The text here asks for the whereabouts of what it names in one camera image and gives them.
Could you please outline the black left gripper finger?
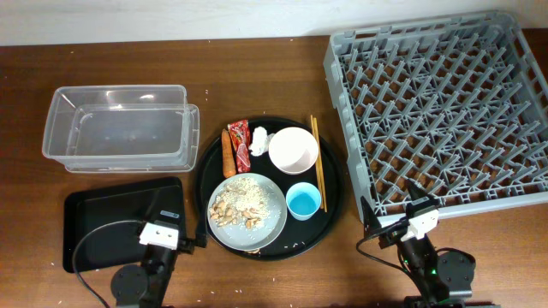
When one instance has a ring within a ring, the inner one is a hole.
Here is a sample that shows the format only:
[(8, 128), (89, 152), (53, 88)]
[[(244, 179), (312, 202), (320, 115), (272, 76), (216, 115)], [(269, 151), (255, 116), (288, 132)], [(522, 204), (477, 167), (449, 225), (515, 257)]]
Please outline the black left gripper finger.
[(195, 229), (195, 245), (200, 248), (207, 247), (207, 214), (200, 201), (196, 201), (198, 224)]
[(146, 213), (145, 213), (146, 221), (156, 221), (158, 219), (158, 216), (160, 215), (160, 212), (163, 209), (162, 195), (163, 195), (163, 192), (160, 189), (154, 191), (152, 195), (151, 203), (148, 205), (146, 209)]

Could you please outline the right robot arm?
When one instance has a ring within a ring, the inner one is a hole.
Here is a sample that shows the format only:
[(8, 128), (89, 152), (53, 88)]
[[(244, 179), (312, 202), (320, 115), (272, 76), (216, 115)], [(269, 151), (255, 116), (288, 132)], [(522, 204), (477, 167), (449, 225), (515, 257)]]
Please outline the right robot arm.
[[(293, 217), (286, 220), (282, 231), (262, 248), (234, 248), (213, 232), (213, 223), (207, 218), (200, 220), (200, 228), (209, 232), (211, 237), (224, 248), (244, 258), (260, 261), (281, 261), (292, 258), (318, 244), (332, 229), (341, 214), (344, 204), (345, 185), (341, 176), (330, 178), (327, 201), (333, 209), (321, 216), (314, 215), (311, 222), (297, 222)], [(364, 229), (365, 235), (356, 244), (356, 251), (373, 261), (400, 270), (412, 280), (420, 296), (408, 296), (405, 307), (464, 307), (465, 298), (472, 296), (471, 284), (476, 266), (475, 258), (454, 248), (436, 249), (428, 237), (413, 237), (405, 240), (403, 234), (411, 229), (411, 220), (433, 210), (437, 206), (429, 196), (415, 184), (411, 192), (416, 199), (411, 211), (387, 227), (383, 227), (371, 211), (372, 220)], [(360, 246), (373, 239), (379, 240), (379, 246), (385, 249), (397, 246), (399, 264), (395, 265), (364, 252)]]

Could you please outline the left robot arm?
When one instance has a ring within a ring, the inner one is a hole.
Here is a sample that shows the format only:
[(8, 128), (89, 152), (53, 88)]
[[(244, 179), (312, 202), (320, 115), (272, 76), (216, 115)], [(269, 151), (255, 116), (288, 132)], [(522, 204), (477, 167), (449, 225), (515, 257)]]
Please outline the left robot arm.
[(178, 256), (194, 252), (181, 192), (153, 195), (139, 226), (139, 243), (145, 247), (140, 263), (123, 266), (111, 280), (117, 307), (160, 307)]

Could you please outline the light blue cup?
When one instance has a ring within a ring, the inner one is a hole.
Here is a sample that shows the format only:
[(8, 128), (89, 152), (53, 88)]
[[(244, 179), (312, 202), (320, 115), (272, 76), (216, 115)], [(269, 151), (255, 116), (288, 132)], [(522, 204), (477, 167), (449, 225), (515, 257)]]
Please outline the light blue cup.
[(322, 205), (322, 196), (315, 185), (299, 182), (287, 191), (286, 204), (294, 219), (305, 221), (318, 211)]

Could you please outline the wooden chopstick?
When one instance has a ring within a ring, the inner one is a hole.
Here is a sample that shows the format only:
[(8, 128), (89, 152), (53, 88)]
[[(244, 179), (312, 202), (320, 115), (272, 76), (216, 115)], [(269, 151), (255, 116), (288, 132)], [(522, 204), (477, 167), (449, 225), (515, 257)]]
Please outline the wooden chopstick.
[(320, 192), (320, 209), (324, 210), (325, 208), (325, 197), (324, 197), (324, 188), (323, 188), (323, 171), (321, 166), (321, 150), (320, 150), (320, 141), (319, 141), (319, 133), (318, 133), (318, 127), (317, 127), (317, 119), (310, 115), (310, 125), (312, 129), (312, 135), (315, 138), (317, 148), (318, 148), (318, 156), (316, 158), (315, 162), (315, 169), (316, 169), (316, 176), (317, 176), (317, 183), (318, 183), (318, 190)]
[(323, 209), (325, 213), (327, 213), (328, 207), (326, 203), (325, 177), (324, 177), (323, 164), (322, 164), (319, 128), (318, 128), (317, 118), (314, 117), (313, 115), (311, 116), (311, 122), (312, 122), (313, 135), (318, 145), (318, 158), (316, 160), (316, 171), (317, 171), (317, 181), (319, 185), (319, 191), (322, 197), (322, 203), (320, 205), (320, 208)]

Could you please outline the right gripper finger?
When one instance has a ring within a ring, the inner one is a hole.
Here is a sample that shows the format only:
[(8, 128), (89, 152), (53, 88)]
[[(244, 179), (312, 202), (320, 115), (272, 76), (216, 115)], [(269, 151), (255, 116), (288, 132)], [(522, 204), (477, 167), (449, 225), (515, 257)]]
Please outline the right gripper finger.
[(437, 200), (413, 180), (406, 180), (412, 207), (437, 207)]
[(368, 204), (364, 197), (360, 198), (360, 204), (363, 212), (363, 224), (365, 236), (378, 236), (382, 225), (376, 217), (371, 205)]

